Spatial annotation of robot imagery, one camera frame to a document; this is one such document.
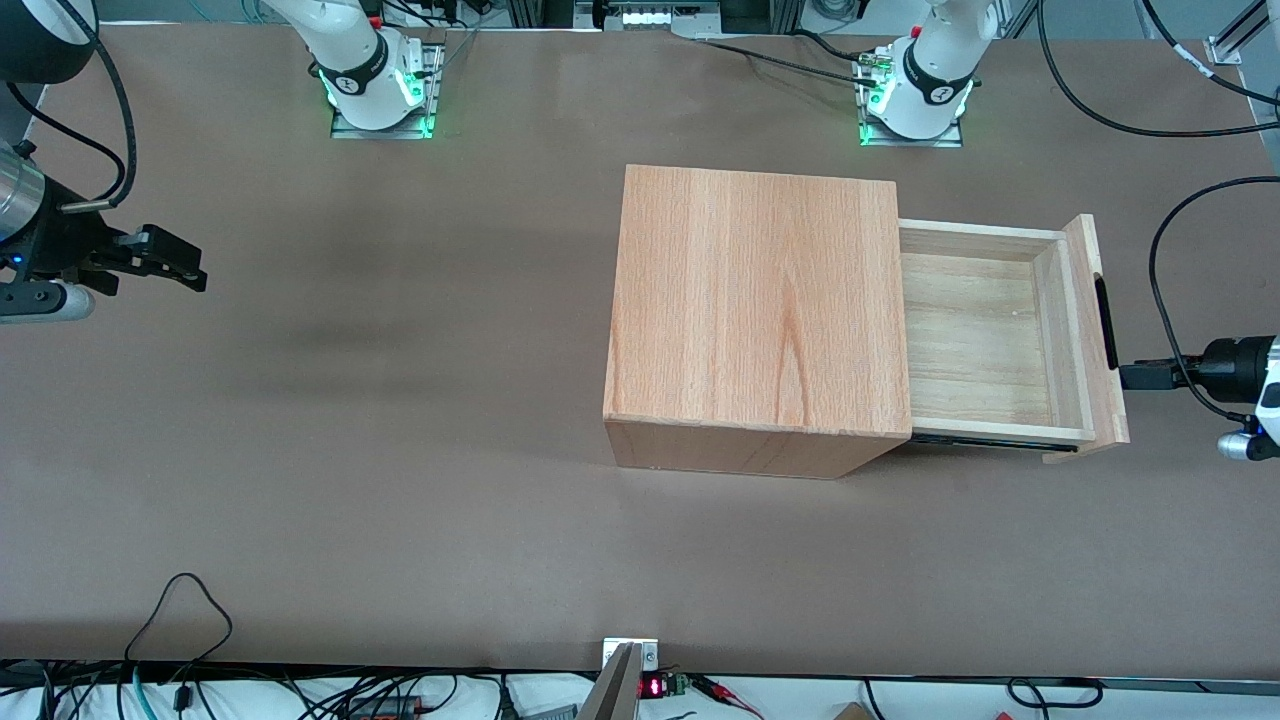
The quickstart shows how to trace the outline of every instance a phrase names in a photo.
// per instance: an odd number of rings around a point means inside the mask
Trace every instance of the wooden drawer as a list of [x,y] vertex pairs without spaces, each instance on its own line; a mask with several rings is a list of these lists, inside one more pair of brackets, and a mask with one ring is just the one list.
[[620,465],[835,478],[909,439],[1128,442],[1092,218],[902,220],[890,182],[628,167],[604,421]]
[[1128,442],[1092,217],[1062,231],[899,228],[918,436],[1084,451]]

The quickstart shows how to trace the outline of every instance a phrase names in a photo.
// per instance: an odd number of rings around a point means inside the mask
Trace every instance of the mounting plate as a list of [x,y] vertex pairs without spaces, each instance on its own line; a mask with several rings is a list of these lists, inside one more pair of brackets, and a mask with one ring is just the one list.
[[644,666],[641,667],[645,673],[653,673],[658,669],[658,641],[653,638],[604,638],[603,652],[600,653],[600,667],[609,664],[609,659],[613,657],[613,651],[618,650],[622,643],[639,643],[640,650],[644,651]]
[[[444,45],[424,44],[416,37],[408,38],[421,53],[411,51],[404,76],[404,90],[425,97],[421,105],[404,115],[404,119],[384,129],[361,129],[348,123],[338,109],[333,110],[333,123],[329,137],[337,140],[429,140],[435,135],[435,110],[440,102],[440,76],[444,67]],[[424,73],[422,79],[413,77]]]
[[890,77],[893,74],[891,51],[888,47],[877,47],[874,53],[864,54],[872,64],[852,61],[854,77],[869,78],[877,82],[876,87],[859,85],[854,90],[854,99],[858,104],[858,143],[868,147],[964,147],[964,136],[960,133],[960,115],[951,122],[951,127],[937,137],[928,140],[913,140],[902,137],[888,129],[884,120],[868,110],[868,106],[881,101],[881,96],[891,91]]

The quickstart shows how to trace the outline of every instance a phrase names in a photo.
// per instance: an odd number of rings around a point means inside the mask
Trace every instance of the connector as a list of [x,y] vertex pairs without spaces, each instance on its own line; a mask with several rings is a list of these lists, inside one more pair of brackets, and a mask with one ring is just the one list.
[[416,720],[425,714],[419,696],[361,697],[352,701],[347,720]]
[[502,720],[521,720],[520,711],[516,710],[515,701],[511,700],[511,689],[506,683],[498,691],[498,717]]
[[191,707],[191,688],[179,685],[178,689],[173,691],[173,711],[182,712],[188,707]]

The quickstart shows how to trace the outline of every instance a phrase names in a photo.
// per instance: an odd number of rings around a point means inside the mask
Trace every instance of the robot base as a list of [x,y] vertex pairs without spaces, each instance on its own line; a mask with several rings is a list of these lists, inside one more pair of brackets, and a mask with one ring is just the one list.
[[960,118],[964,115],[964,97],[959,100],[955,118],[950,127],[936,137],[911,138],[901,136],[884,124],[884,120],[876,114],[874,109],[883,111],[888,104],[888,96],[900,85],[895,79],[895,61],[900,63],[901,53],[895,55],[893,45],[877,47],[874,54],[864,54],[852,63],[854,77],[876,81],[874,87],[856,86],[855,100],[858,102],[858,141],[859,145],[869,147],[963,147],[964,136],[960,132]]
[[[347,122],[338,111],[333,99],[333,123],[329,136],[338,140],[429,140],[435,135],[435,111],[440,101],[440,78],[444,67],[444,45],[424,45],[417,38],[410,38],[407,72],[402,76],[402,87],[407,97],[422,97],[422,104],[410,110],[404,119],[384,129],[361,129]],[[416,78],[421,73],[424,77]]]

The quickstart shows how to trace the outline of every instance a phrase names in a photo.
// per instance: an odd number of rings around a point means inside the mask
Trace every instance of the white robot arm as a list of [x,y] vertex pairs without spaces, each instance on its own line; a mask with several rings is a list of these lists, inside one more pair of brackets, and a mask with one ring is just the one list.
[[352,126],[385,129],[425,102],[421,40],[374,29],[355,0],[265,3],[302,36],[330,101]]
[[888,46],[891,70],[867,110],[911,140],[947,131],[973,90],[973,73],[1000,27],[992,0],[928,0],[918,36]]

